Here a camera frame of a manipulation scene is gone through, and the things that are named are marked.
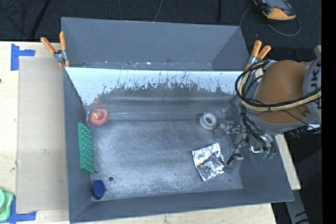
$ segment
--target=bin floor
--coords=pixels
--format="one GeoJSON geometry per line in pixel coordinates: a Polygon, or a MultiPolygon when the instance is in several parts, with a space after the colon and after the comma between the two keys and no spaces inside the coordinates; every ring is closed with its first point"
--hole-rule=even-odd
{"type": "Polygon", "coordinates": [[[102,200],[242,189],[238,172],[203,182],[192,151],[213,143],[224,160],[232,153],[232,138],[207,131],[199,121],[108,121],[92,130],[94,167],[91,180],[102,180],[102,200]]]}

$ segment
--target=crumpled foil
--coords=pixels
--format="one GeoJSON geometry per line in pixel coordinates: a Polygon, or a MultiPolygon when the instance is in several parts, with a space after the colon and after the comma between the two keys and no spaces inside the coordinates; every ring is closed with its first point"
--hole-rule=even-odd
{"type": "Polygon", "coordinates": [[[193,158],[204,182],[224,173],[224,158],[218,143],[193,151],[193,158]]]}

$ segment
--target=gray tray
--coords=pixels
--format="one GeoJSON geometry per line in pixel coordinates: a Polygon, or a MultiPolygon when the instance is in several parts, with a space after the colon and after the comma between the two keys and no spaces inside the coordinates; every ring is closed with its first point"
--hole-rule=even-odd
{"type": "Polygon", "coordinates": [[[293,200],[280,154],[241,150],[237,172],[203,182],[192,151],[235,135],[200,126],[204,112],[239,123],[234,81],[248,60],[239,27],[62,18],[70,222],[293,200]],[[94,108],[108,122],[88,121],[94,108]],[[80,169],[77,123],[92,131],[94,167],[80,169]],[[105,195],[95,200],[94,180],[105,195]]]}

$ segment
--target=green brush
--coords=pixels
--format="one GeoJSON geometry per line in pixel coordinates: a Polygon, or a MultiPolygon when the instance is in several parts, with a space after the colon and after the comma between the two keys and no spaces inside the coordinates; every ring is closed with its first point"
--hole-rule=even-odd
{"type": "Polygon", "coordinates": [[[94,173],[91,130],[78,122],[79,162],[80,168],[88,173],[94,173]]]}

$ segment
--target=black carpet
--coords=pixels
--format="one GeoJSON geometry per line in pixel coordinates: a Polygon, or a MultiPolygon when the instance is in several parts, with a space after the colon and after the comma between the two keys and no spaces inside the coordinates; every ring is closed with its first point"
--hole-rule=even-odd
{"type": "MultiPolygon", "coordinates": [[[[273,28],[282,34],[272,30],[257,11],[251,8],[253,6],[251,0],[221,0],[220,6],[218,0],[51,0],[32,38],[31,30],[45,1],[0,0],[0,40],[38,41],[41,36],[45,36],[52,42],[58,42],[61,31],[60,19],[79,17],[186,24],[235,26],[240,24],[249,52],[254,41],[259,39],[263,44],[272,46],[268,58],[274,60],[288,57],[300,61],[313,60],[315,59],[313,49],[321,44],[322,0],[288,0],[296,10],[299,20],[273,25],[273,28]]],[[[320,138],[316,140],[314,137],[307,142],[309,138],[306,137],[305,140],[306,143],[303,145],[307,147],[309,143],[321,145],[320,138]]],[[[290,147],[292,154],[294,148],[296,159],[300,159],[300,154],[307,156],[307,148],[301,153],[300,146],[292,146],[290,147]]],[[[307,208],[311,207],[308,205],[309,202],[318,203],[317,206],[320,206],[318,212],[315,210],[310,213],[311,219],[321,219],[322,214],[319,203],[321,197],[316,197],[321,192],[315,191],[316,186],[318,190],[321,189],[319,185],[321,181],[318,180],[316,184],[310,186],[312,196],[303,197],[307,208]]]]}

